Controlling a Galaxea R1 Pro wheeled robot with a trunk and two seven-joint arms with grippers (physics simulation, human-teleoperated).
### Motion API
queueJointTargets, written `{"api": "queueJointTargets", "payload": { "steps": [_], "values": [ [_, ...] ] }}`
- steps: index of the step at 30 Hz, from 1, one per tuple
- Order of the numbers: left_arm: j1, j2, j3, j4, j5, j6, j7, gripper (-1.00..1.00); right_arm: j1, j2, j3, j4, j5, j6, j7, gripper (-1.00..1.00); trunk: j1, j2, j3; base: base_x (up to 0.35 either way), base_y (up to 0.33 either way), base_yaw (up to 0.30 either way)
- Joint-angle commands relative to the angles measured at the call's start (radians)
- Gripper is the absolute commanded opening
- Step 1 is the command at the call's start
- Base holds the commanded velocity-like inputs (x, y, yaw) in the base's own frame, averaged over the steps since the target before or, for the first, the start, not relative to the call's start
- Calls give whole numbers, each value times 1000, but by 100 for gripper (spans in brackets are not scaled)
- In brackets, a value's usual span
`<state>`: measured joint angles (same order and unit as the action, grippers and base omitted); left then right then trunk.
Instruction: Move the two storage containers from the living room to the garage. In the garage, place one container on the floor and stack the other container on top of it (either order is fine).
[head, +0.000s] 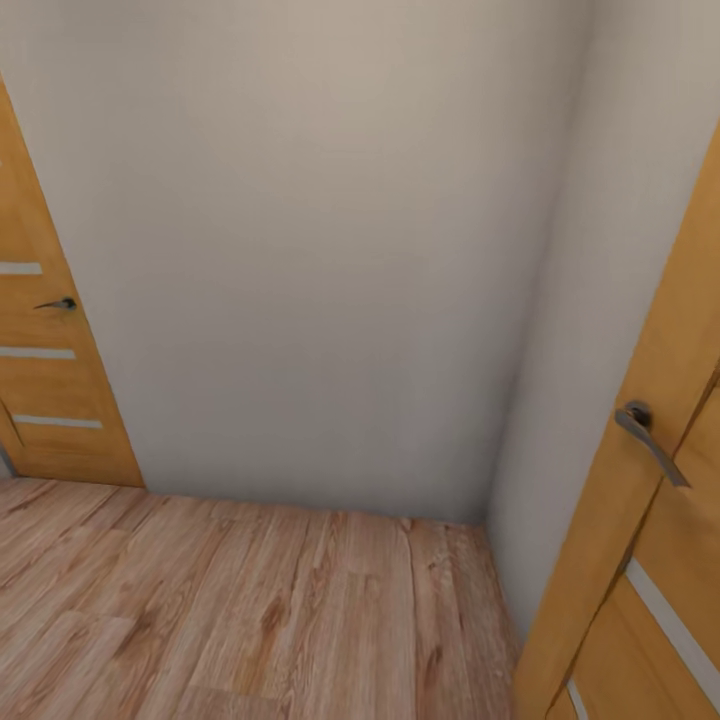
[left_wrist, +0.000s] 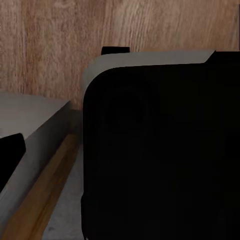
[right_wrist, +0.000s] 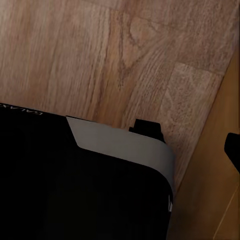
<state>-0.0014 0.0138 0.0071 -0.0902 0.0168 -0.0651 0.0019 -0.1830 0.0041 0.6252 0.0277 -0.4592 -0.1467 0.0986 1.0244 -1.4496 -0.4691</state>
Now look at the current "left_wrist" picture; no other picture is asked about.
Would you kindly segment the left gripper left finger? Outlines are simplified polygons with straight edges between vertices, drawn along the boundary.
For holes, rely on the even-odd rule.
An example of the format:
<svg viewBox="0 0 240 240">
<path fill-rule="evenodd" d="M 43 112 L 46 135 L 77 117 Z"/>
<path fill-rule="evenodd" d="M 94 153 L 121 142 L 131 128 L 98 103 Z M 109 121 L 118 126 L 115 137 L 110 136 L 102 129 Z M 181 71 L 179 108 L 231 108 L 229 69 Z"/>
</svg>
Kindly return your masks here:
<svg viewBox="0 0 240 240">
<path fill-rule="evenodd" d="M 0 193 L 26 153 L 22 133 L 0 138 Z"/>
</svg>

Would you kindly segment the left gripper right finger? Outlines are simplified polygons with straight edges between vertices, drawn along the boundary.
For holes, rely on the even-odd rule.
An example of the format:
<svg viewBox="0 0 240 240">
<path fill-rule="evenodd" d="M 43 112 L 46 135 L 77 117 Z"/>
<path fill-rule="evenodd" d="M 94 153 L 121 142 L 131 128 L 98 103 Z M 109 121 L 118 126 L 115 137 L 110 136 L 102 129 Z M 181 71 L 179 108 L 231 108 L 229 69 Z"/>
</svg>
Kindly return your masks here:
<svg viewBox="0 0 240 240">
<path fill-rule="evenodd" d="M 229 133 L 227 135 L 224 151 L 240 173 L 240 135 Z"/>
</svg>

